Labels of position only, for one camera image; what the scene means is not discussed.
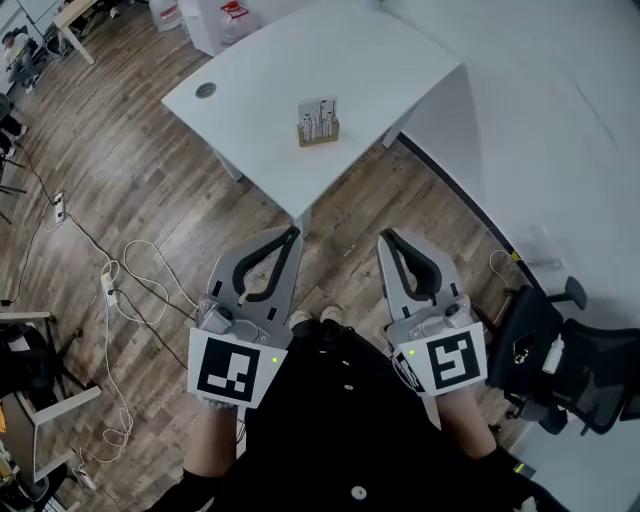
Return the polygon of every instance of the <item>white cabinet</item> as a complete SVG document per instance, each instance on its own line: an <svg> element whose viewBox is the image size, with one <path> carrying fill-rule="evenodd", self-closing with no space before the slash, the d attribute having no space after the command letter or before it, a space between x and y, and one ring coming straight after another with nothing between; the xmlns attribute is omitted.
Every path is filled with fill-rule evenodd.
<svg viewBox="0 0 640 512"><path fill-rule="evenodd" d="M220 8L226 0L178 0L193 46L215 57L224 49L218 37Z"/></svg>

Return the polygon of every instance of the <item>desk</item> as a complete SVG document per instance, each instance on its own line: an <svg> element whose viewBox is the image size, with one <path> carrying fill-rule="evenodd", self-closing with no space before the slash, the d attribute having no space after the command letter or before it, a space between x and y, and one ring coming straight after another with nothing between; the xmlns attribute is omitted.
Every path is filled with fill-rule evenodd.
<svg viewBox="0 0 640 512"><path fill-rule="evenodd" d="M246 175L308 233L311 207L459 62L382 10L324 0L209 61L162 101L209 143L236 181ZM195 91L213 82L216 92ZM298 146L298 102L338 97L340 140Z"/></svg>
<svg viewBox="0 0 640 512"><path fill-rule="evenodd" d="M82 14L97 1L98 0L73 0L73 2L67 5L60 14L53 18L53 23L55 23L56 27L60 29L64 36L69 40L74 48L80 52L80 55L86 59L90 66L93 65L95 60L93 60L93 57L89 55L89 52L85 47L80 44L78 38L73 35L69 25L82 16Z"/></svg>
<svg viewBox="0 0 640 512"><path fill-rule="evenodd" d="M46 322L51 318L50 312L0 313L0 324L42 320ZM8 347L13 352L30 349L24 338L18 338L16 341L8 343ZM36 448L39 427L97 398L101 393L98 386L93 386L40 411L35 411L20 391L10 393L2 399L7 431L0 434L0 441L11 454L11 458L16 462L20 471L23 472L25 481L37 482L41 480L74 456L74 451L69 448L49 464L38 468Z"/></svg>

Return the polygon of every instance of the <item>black cable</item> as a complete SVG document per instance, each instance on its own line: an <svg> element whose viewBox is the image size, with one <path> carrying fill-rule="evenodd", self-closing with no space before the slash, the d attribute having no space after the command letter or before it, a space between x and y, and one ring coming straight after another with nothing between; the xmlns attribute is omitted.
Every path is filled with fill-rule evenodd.
<svg viewBox="0 0 640 512"><path fill-rule="evenodd" d="M180 366L182 366L185 370L188 370L187 366L186 366L182 361L180 361L180 358L176 355L176 353L175 353L173 350L171 350L171 348L169 347L169 345L167 345L167 344L164 342L164 340L160 337L160 335L158 334L158 331L156 331L156 330L153 328L153 326L152 326L151 324L149 324L149 322L147 322L147 320L142 316L142 313L140 313L140 311L138 310L138 308L136 308L136 307L133 305L133 302L131 302L131 299L129 298L129 296L128 296L125 292L123 292L122 290L118 290L117 288L116 288L116 289L114 289L114 290L111 290L109 293L112 293L112 292L116 292L116 293L119 293L119 294L121 294L121 295L124 295L124 298L125 298L125 299L127 299L127 302L129 303L129 305L131 306L131 308L136 312L136 314L140 317L140 319L144 322L144 325L146 325L146 326L151 330L151 332L152 332L153 334L155 334L156 338L158 338L158 341L162 344L162 346L163 346L164 348L166 348L169 352L171 352L171 355L174 357L174 359L175 359L176 361L178 361L178 363L180 364Z"/></svg>
<svg viewBox="0 0 640 512"><path fill-rule="evenodd" d="M161 297L160 295L158 295L158 294L156 293L156 291L155 291L155 290L153 290L152 288L149 288L149 287L148 287L146 284L144 284L140 279L138 279L138 277L137 277L137 276L135 276L135 275L134 275L134 274L133 274L133 273L132 273L128 268L127 268L127 266L126 266L124 263L122 263L120 260L118 260L118 259L114 258L113 256L111 256L111 254L109 254L109 252L108 252L108 251L106 251L106 250L105 250L105 249L104 249L104 248L103 248L103 247L98 243L98 241L97 241L95 238L93 238L89 233L87 233L87 230L86 230L86 229L84 229L84 228L83 228L83 227L82 227L82 226L81 226L81 225L76 221L76 219L74 219L74 218L73 218L73 216L72 216L69 212L67 212L67 214L66 214L66 215L67 215L67 217L69 217L69 218L73 221L73 223L78 227L78 229L79 229L80 231L82 231L82 233L84 233L84 235L85 235L89 240L91 240L91 242L93 242L93 244L94 244L94 245L95 245L95 246L96 246L100 251L104 252L110 260L117 261L117 262L120 264L120 267L121 267L121 268L123 268L123 269L125 270L125 272L127 272L127 274L129 274L131 277L133 277L133 278L138 282L138 284L139 284L140 286L142 286L145 290L147 290L147 291L148 291L148 292L150 292L151 294L155 295L158 299L160 299L162 302L164 302L164 303L165 303L165 304L167 304L168 306L171 306L171 307L172 307L173 309L175 309L176 311L179 311L180 313L182 313L182 314L183 314L184 316L186 316L187 318L190 318L190 319L191 319L191 320L193 320L194 322L196 321L196 319L195 319L194 317L192 317L189 313L187 313L184 309L182 309L182 308L180 308L180 307L176 306L175 304L172 304L172 303L171 303L171 302L169 302L167 299L165 299L165 298Z"/></svg>
<svg viewBox="0 0 640 512"><path fill-rule="evenodd" d="M16 146L20 148L20 150L24 153L24 155L27 157L27 162L29 163L29 170L35 175L36 178L38 178L38 181L40 182L40 186L42 187L42 192L44 193L45 196L47 196L47 199L49 201L49 204L53 204L53 199L51 198L51 195L49 194L49 192L47 192L47 188L44 185L44 182L42 181L42 178L40 177L40 175L36 172L36 170L33 167L33 162L31 161L31 156L29 155L29 152L24 149L24 147L19 144L16 143ZM172 304L171 302L169 302L168 300L164 299L163 297L161 297L160 295L158 295L158 293L156 293L155 290L153 290L152 288L149 288L146 284L144 284L140 279L138 279L137 276L133 275L131 273L131 271L127 268L126 265L124 265L120 260L114 258L113 256L111 256L111 254L109 254L108 251L106 251L103 247L100 246L100 244L98 243L98 241L93 238L89 233L87 233L87 230L84 229L84 227L82 227L80 225L80 223L78 223L73 216L70 213L66 213L66 215L74 222L74 224L78 227L78 229L80 229L80 231L82 231L82 233L84 233L84 235L89 238L89 240L91 240L91 242L93 242L93 244L102 252L104 252L109 259L117 261L121 268L124 268L124 270L131 276L133 277L137 283L142 286L145 290L147 290L148 292L150 292L151 294L155 295L156 298L160 299L162 302L164 302L165 304L167 304L168 306L171 306L173 309L175 309L176 311L179 311L180 313L182 313L184 316L186 316L187 318L190 318L191 320L193 320L194 322L196 321L196 319L191 316L189 313L187 313L185 310L183 310L182 308ZM31 243L33 243L33 239L35 238L35 234L38 232L38 228L40 227L40 222L38 222L38 226L36 227L36 231L33 234L33 237L31 238ZM29 252L31 251L31 243L29 244L29 249L27 250L27 261L29 258ZM19 281L19 287L18 287L18 293L16 294L16 298L13 300L2 300L0 301L0 306L10 306L11 304L13 304L16 300L18 300L18 297L20 296L20 285L22 283L22 278L24 277L24 272L25 269L27 268L27 262L25 261L24 267L22 267L22 274L20 276L20 281Z"/></svg>
<svg viewBox="0 0 640 512"><path fill-rule="evenodd" d="M20 144L17 140L14 141L13 143L16 147L20 148L20 151L22 151L24 153L24 156L27 157L27 162L29 162L29 169L35 175L35 177L38 178L38 181L40 182L40 186L42 187L42 191L44 192L44 195L47 196L47 200L49 201L49 204L53 203L53 199L51 199L49 192L47 192L47 188L44 186L44 182L42 181L42 178L33 168L33 163L31 162L31 155L27 153L27 150L24 149L24 147L22 147L22 144Z"/></svg>
<svg viewBox="0 0 640 512"><path fill-rule="evenodd" d="M247 424L242 420L238 421L242 423L242 427L240 428L240 433L236 437L236 444L240 444L244 439L244 435L247 433Z"/></svg>
<svg viewBox="0 0 640 512"><path fill-rule="evenodd" d="M38 230L40 229L40 220L36 224L36 229L33 230L33 235L31 235L31 240L29 240L29 245L27 247L27 255L24 259L24 265L22 267L22 271L20 272L20 278L18 279L18 289L16 290L16 295L13 299L4 299L0 301L0 306L8 307L11 306L14 302L16 302L20 298L20 290L22 290L22 280L24 279L24 273L27 269L27 264L29 263L29 254L31 254L31 247L33 246L33 241L38 234Z"/></svg>

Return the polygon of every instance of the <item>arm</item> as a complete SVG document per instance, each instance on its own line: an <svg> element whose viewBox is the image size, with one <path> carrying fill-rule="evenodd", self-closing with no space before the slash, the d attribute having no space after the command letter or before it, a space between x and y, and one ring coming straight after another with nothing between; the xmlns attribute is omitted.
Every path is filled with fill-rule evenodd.
<svg viewBox="0 0 640 512"><path fill-rule="evenodd" d="M442 432L469 457L481 459L497 448L470 388L436 397Z"/></svg>
<svg viewBox="0 0 640 512"><path fill-rule="evenodd" d="M215 496L219 477L236 460L236 420L236 408L202 406L189 437L182 480L148 512L195 512Z"/></svg>
<svg viewBox="0 0 640 512"><path fill-rule="evenodd" d="M196 418L189 439L184 469L197 476L223 476L236 460L237 408L208 405Z"/></svg>
<svg viewBox="0 0 640 512"><path fill-rule="evenodd" d="M27 34L23 34L22 32L20 32L19 34L16 34L13 44L16 45L16 48L24 50L25 46L27 46L27 43L29 42L29 39L31 38Z"/></svg>

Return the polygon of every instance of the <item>wooden floor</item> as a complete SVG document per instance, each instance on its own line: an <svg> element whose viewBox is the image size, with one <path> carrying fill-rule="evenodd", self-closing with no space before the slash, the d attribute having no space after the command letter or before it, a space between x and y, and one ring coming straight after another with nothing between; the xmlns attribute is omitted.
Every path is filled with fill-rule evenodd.
<svg viewBox="0 0 640 512"><path fill-rule="evenodd" d="M260 230L287 224L289 218L248 181L233 182L203 141L160 103L207 60L181 29L160 34L148 8L134 6L107 20L86 46L96 58L93 67L74 53L61 64L51 63L37 89L18 98L15 115L30 126L26 150L47 188L66 190L69 211L105 248L121 257L131 240L156 243L196 299L225 249ZM246 143L250 151L251 141ZM26 162L20 152L17 159ZM3 183L29 191L17 201L0 197L0 209L14 221L10 228L0 224L0 293L6 297L15 291L19 265L46 200L27 171L8 171ZM337 303L349 324L384 347L379 331L389 323L389 313L374 247L377 234L389 226L423 234L446 250L466 292L491 315L498 313L503 284L487 264L497 242L399 143L388 151L375 146L317 204L294 304L319 312ZM189 308L152 251L132 251L130 260L134 272L166 283L172 301ZM107 382L103 353L99 273L105 261L70 225L52 234L41 230L22 296L13 307L52 311L59 318L61 339L82 326L85 338L70 351L68 365L104 390L81 413L46 432L41 448L47 456L68 445L85 446L104 458L116 453L102 440L105 428L120 427L120 402ZM502 257L495 261L509 282L523 280L515 265ZM130 278L122 277L119 286L146 316L157 314L159 302ZM198 407L185 392L186 372L151 333L113 316L109 356L135 427L120 460L103 466L88 463L88 473L99 485L95 495L69 481L61 495L68 502L79 499L83 510L138 511L181 474L188 428ZM191 325L171 309L158 325L160 335L183 358ZM488 421L498 422L504 412L499 393L479 389L478 399ZM505 428L502 442L512 442L515 431Z"/></svg>

